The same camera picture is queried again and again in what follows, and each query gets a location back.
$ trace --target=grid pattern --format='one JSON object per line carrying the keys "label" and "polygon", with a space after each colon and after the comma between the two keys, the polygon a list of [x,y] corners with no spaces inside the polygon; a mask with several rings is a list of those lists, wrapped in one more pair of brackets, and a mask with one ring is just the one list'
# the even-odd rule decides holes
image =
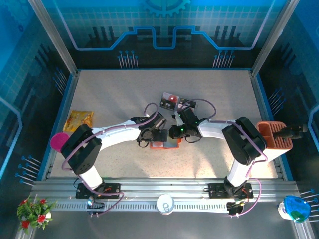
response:
{"label": "grid pattern", "polygon": [[[43,51],[40,48],[41,44],[49,46],[52,43],[41,23],[34,16],[5,67],[0,72],[0,95],[10,104],[14,105],[27,74],[37,76],[40,73],[41,66],[34,57],[37,55],[38,50]],[[0,128],[9,112],[10,110],[5,105],[0,104]]]}
{"label": "grid pattern", "polygon": [[293,75],[303,73],[316,101],[319,102],[319,52],[304,26],[293,14],[282,36],[276,43],[276,48],[289,43],[296,56],[289,70]]}
{"label": "grid pattern", "polygon": [[[159,26],[158,37],[169,37],[169,26],[196,25],[200,30],[206,31],[209,36],[214,36],[217,26],[236,26],[235,35],[240,33],[239,40],[245,46],[251,46],[256,34],[268,12],[269,7],[250,6],[187,6],[179,14],[173,17],[156,17],[142,7],[92,7],[92,8],[62,8],[61,12],[65,21],[78,45],[85,47],[89,41],[89,34],[94,35],[92,27],[104,26],[113,28],[114,36],[119,37],[123,32],[128,31],[132,26]],[[281,7],[274,7],[269,15],[264,30],[262,31],[258,46],[262,46],[269,34]],[[49,9],[51,17],[62,28],[59,15],[55,10]],[[217,39],[221,39],[223,31],[218,33]]]}

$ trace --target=metal pin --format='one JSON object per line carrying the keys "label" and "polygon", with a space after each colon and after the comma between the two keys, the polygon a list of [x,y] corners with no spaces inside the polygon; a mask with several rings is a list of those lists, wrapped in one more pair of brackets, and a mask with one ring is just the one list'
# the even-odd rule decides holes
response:
{"label": "metal pin", "polygon": [[221,53],[222,53],[222,50],[219,50],[219,51],[218,51],[218,56],[217,56],[217,61],[216,61],[216,67],[217,67],[218,61],[219,61],[219,59],[220,59],[219,56],[220,56]]}
{"label": "metal pin", "polygon": [[38,162],[39,164],[41,164],[41,162],[39,160],[36,160],[35,158],[32,158],[31,155],[29,155],[28,159],[33,159],[35,162]]}
{"label": "metal pin", "polygon": [[32,184],[32,183],[24,182],[24,181],[23,181],[23,179],[20,179],[20,180],[19,180],[19,182],[20,182],[21,184],[22,184],[22,183],[25,183],[25,184],[27,184],[27,185],[33,186],[33,184]]}
{"label": "metal pin", "polygon": [[219,60],[219,63],[218,63],[218,67],[220,67],[221,59],[223,59],[223,58],[224,58],[224,56],[223,56],[223,55],[221,55],[219,58],[220,58],[220,60]]}
{"label": "metal pin", "polygon": [[275,116],[282,108],[284,108],[284,106],[281,106],[279,109],[277,109],[277,111],[273,113],[273,116]]}
{"label": "metal pin", "polygon": [[212,68],[215,67],[216,58],[217,58],[217,55],[214,56],[214,62],[213,62],[213,67]]}
{"label": "metal pin", "polygon": [[136,66],[137,66],[137,68],[139,68],[138,56],[135,56],[135,60],[136,60]]}
{"label": "metal pin", "polygon": [[227,56],[226,56],[226,61],[225,61],[225,64],[224,64],[223,68],[226,67],[226,63],[227,63],[228,60],[229,60],[229,56],[227,55]]}
{"label": "metal pin", "polygon": [[27,161],[27,162],[32,163],[33,165],[35,165],[37,167],[40,167],[40,165],[38,165],[37,163],[32,162],[31,160],[26,159],[24,156],[21,157],[21,160],[22,161]]}
{"label": "metal pin", "polygon": [[231,61],[230,61],[230,63],[229,63],[228,68],[230,68],[230,67],[231,67],[231,64],[233,63],[234,58],[235,58],[235,56],[233,55],[233,56],[231,57]]}
{"label": "metal pin", "polygon": [[281,100],[281,96],[284,96],[284,94],[281,94],[280,96],[278,95],[276,96],[276,98],[270,103],[270,108],[273,108],[277,104],[277,102]]}
{"label": "metal pin", "polygon": [[57,85],[57,87],[59,88],[59,90],[62,91],[62,92],[64,92],[63,87],[61,86],[61,83],[59,83],[59,82],[55,79],[54,76],[53,76],[52,78],[53,78],[53,80],[55,81],[55,84]]}
{"label": "metal pin", "polygon": [[230,51],[230,56],[229,56],[229,59],[228,59],[228,62],[227,62],[227,67],[228,67],[228,64],[229,64],[229,62],[230,62],[230,58],[231,58],[231,56],[233,55],[234,52],[235,52],[234,50],[231,50],[231,51]]}
{"label": "metal pin", "polygon": [[55,87],[58,89],[58,91],[61,93],[61,95],[63,95],[62,91],[60,90],[60,88],[58,87],[58,85],[55,83]]}
{"label": "metal pin", "polygon": [[310,195],[310,196],[307,196],[307,197],[303,197],[302,199],[305,199],[305,198],[311,198],[311,197],[318,196],[318,195],[319,195],[319,193],[317,193],[317,194],[313,194],[313,195]]}
{"label": "metal pin", "polygon": [[131,61],[131,68],[133,68],[132,56],[130,56],[130,61]]}
{"label": "metal pin", "polygon": [[36,177],[35,177],[35,176],[33,176],[33,175],[31,175],[31,174],[28,174],[28,173],[27,173],[27,172],[25,172],[25,171],[23,171],[23,172],[22,172],[22,175],[23,175],[23,176],[27,175],[27,176],[30,176],[30,177],[35,178],[35,179],[36,179]]}
{"label": "metal pin", "polygon": [[118,59],[119,59],[120,67],[121,67],[121,69],[122,69],[121,56],[118,56]]}
{"label": "metal pin", "polygon": [[32,170],[30,170],[28,168],[23,167],[21,164],[18,165],[18,168],[23,168],[23,169],[25,169],[25,170],[27,170],[27,171],[29,171],[31,173],[34,173],[34,174],[38,175],[38,173],[36,173],[36,172],[34,172],[34,171],[32,171]]}
{"label": "metal pin", "polygon": [[128,64],[129,64],[129,68],[130,68],[130,61],[129,61],[129,55],[128,55],[128,52],[129,52],[129,51],[125,51],[125,53],[126,53],[126,58],[127,58],[127,60],[128,60]]}
{"label": "metal pin", "polygon": [[318,202],[318,198],[314,198],[314,199],[313,199],[313,200],[311,200],[311,201],[307,201],[307,203],[312,203],[312,202],[317,203],[317,202]]}
{"label": "metal pin", "polygon": [[287,101],[287,99],[284,98],[284,100],[279,105],[277,105],[275,108],[273,108],[273,111],[275,111],[278,107],[280,107],[286,101]]}
{"label": "metal pin", "polygon": [[25,166],[26,166],[26,167],[33,168],[33,169],[36,170],[36,171],[39,171],[39,169],[37,169],[37,168],[35,168],[35,167],[32,167],[29,163],[25,163]]}
{"label": "metal pin", "polygon": [[122,51],[119,51],[120,55],[121,55],[121,60],[122,60],[122,65],[124,67],[124,61],[123,61],[123,56],[122,56]]}
{"label": "metal pin", "polygon": [[123,56],[123,58],[124,58],[125,66],[126,66],[126,68],[127,68],[127,67],[128,67],[128,64],[127,64],[127,62],[126,62],[126,56]]}
{"label": "metal pin", "polygon": [[271,101],[268,101],[268,102],[269,102],[269,105],[270,105],[270,106],[273,105],[274,102],[276,102],[279,98],[280,98],[279,95],[276,95],[275,97],[273,97],[273,99],[272,99]]}
{"label": "metal pin", "polygon": [[23,176],[19,175],[18,173],[16,173],[14,176],[15,176],[16,178],[17,178],[17,177],[20,177],[20,178],[24,178],[24,179],[26,179],[26,180],[30,180],[30,181],[34,182],[34,180],[29,179],[29,178],[26,178],[26,177],[23,177]]}
{"label": "metal pin", "polygon": [[133,59],[133,63],[134,63],[134,68],[135,68],[135,57],[134,57],[134,51],[131,51],[132,54],[132,59]]}
{"label": "metal pin", "polygon": [[302,195],[302,194],[306,194],[306,193],[315,193],[315,191],[313,188],[311,188],[310,191],[306,191],[304,193],[299,193],[299,194]]}
{"label": "metal pin", "polygon": [[225,55],[224,55],[224,57],[223,57],[223,62],[221,63],[221,67],[223,67],[223,64],[224,64],[224,61],[225,61],[225,59],[226,59],[226,54],[227,54],[227,50],[225,50]]}
{"label": "metal pin", "polygon": [[65,82],[61,79],[61,77],[58,76],[58,74],[56,72],[54,72],[55,76],[57,79],[59,79],[59,82],[61,83],[61,85],[63,86],[63,88],[66,87],[66,84]]}
{"label": "metal pin", "polygon": [[275,97],[279,91],[282,90],[282,87],[280,87],[279,89],[275,89],[275,91],[271,94],[271,96],[269,96],[268,101],[272,100],[273,97]]}

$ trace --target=snack bag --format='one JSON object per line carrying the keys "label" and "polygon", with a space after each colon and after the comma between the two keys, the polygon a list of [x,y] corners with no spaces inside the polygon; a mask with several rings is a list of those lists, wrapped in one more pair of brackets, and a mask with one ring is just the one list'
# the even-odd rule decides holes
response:
{"label": "snack bag", "polygon": [[71,114],[66,121],[63,131],[74,132],[79,126],[86,124],[92,128],[93,111],[75,111],[72,110]]}

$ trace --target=blue and white object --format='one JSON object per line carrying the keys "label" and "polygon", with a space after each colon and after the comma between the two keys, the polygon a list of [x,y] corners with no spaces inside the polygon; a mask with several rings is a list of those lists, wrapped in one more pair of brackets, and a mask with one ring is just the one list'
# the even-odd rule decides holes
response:
{"label": "blue and white object", "polygon": [[278,212],[283,219],[302,223],[310,216],[311,206],[302,198],[287,196],[279,204]]}

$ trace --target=beige table surface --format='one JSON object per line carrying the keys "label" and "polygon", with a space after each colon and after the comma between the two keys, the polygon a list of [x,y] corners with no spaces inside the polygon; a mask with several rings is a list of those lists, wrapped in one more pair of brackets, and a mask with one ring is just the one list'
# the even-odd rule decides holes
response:
{"label": "beige table surface", "polygon": [[[246,116],[253,124],[261,120],[248,71],[225,70],[83,70],[70,110],[94,111],[93,127],[106,127],[143,116],[147,103],[159,104],[163,92],[187,99],[204,98],[217,108],[215,120]],[[160,109],[173,123],[171,111]],[[196,114],[211,115],[212,107],[198,102]],[[57,154],[51,177],[74,177],[61,170],[64,158]],[[203,138],[179,149],[140,148],[123,142],[100,152],[95,166],[102,177],[222,178],[230,171],[233,156],[226,141]],[[273,162],[256,165],[252,177],[276,178]]]}

